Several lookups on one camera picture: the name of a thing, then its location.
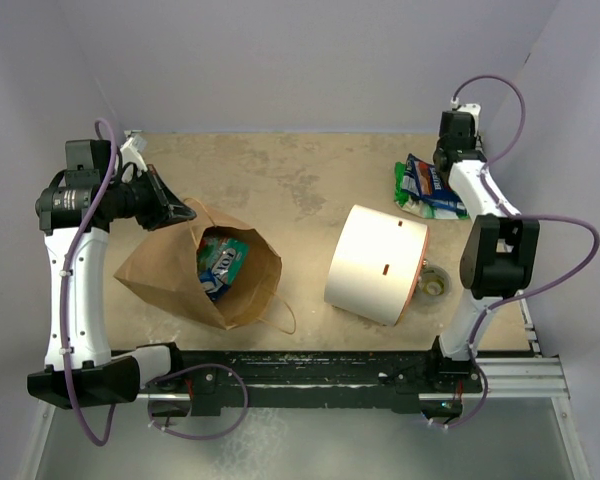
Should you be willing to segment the blue white snack packet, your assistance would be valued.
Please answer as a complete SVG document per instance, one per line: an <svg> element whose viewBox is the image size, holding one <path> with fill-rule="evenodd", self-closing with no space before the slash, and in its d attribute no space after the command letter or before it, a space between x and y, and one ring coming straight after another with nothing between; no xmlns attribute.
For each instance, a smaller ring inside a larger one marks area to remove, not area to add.
<svg viewBox="0 0 600 480"><path fill-rule="evenodd" d="M230 288L221 278L213 274L210 269L199 273L198 279L206 296L212 301L218 301Z"/></svg>

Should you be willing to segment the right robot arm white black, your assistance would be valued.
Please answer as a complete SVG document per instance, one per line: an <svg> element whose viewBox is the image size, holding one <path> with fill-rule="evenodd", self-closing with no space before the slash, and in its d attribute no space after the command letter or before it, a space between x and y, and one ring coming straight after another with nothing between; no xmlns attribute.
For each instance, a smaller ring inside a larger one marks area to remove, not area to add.
<svg viewBox="0 0 600 480"><path fill-rule="evenodd" d="M443 357L424 369L426 383L436 391L459 381L455 361L475 356L496 304L529 285L540 232L538 221L515 217L519 211L501 196L487 171L478 147L479 113L477 104L444 111L433 154L436 173L472 222L459 266L464 292L449 327L437 339Z"/></svg>

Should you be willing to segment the dark blue kettle chips bag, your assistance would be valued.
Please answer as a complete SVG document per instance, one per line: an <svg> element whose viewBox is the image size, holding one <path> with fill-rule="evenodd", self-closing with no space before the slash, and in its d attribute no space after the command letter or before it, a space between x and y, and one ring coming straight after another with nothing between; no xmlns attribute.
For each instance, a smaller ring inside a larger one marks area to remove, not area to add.
<svg viewBox="0 0 600 480"><path fill-rule="evenodd" d="M413 154L407 156L400 186L402 192L436 210L467 216L459 196L444 182L435 167Z"/></svg>

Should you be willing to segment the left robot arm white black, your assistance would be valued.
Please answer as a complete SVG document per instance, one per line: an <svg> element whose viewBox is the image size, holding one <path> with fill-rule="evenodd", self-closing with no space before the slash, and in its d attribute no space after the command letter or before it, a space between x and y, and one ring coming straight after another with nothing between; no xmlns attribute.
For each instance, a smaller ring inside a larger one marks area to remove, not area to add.
<svg viewBox="0 0 600 480"><path fill-rule="evenodd" d="M144 161L145 146L137 134L118 148L108 140L67 142L65 170L35 205L51 270L52 318L44 368L28 376L27 390L61 409L129 403L151 381L164 392L185 382L174 343L115 356L107 340L103 278L111 223L133 218L155 231L196 217Z"/></svg>

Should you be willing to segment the green yellow snack bag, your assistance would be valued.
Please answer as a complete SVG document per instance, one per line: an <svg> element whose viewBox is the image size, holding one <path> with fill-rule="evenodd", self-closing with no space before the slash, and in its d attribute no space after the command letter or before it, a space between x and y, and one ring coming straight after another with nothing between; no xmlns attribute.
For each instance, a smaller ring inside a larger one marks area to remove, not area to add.
<svg viewBox="0 0 600 480"><path fill-rule="evenodd" d="M415 194L402 190L402 180L407 171L405 162L396 162L394 165L394 203L402 210L423 219L433 220L467 220L467 215L462 215L445 209L439 209L423 202Z"/></svg>

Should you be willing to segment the brown paper bag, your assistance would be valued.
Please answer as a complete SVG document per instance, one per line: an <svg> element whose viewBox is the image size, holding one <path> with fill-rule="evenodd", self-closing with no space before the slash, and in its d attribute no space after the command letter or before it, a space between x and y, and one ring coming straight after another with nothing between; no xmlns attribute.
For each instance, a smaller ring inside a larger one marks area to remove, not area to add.
<svg viewBox="0 0 600 480"><path fill-rule="evenodd" d="M194 322L223 330L267 323L265 312L278 297L281 257L254 227L197 199L189 197L184 203L196 218L149 233L114 278L144 302ZM216 301L198 277L198 253L207 234L249 248L237 278Z"/></svg>

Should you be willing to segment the green foxs candy packet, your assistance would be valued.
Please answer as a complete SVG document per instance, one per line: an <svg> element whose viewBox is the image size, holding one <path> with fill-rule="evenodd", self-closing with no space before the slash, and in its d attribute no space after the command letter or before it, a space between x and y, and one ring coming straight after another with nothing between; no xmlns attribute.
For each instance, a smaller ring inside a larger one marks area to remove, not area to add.
<svg viewBox="0 0 600 480"><path fill-rule="evenodd" d="M210 235L202 238L197 251L198 278L213 286L231 286L250 247L233 237Z"/></svg>

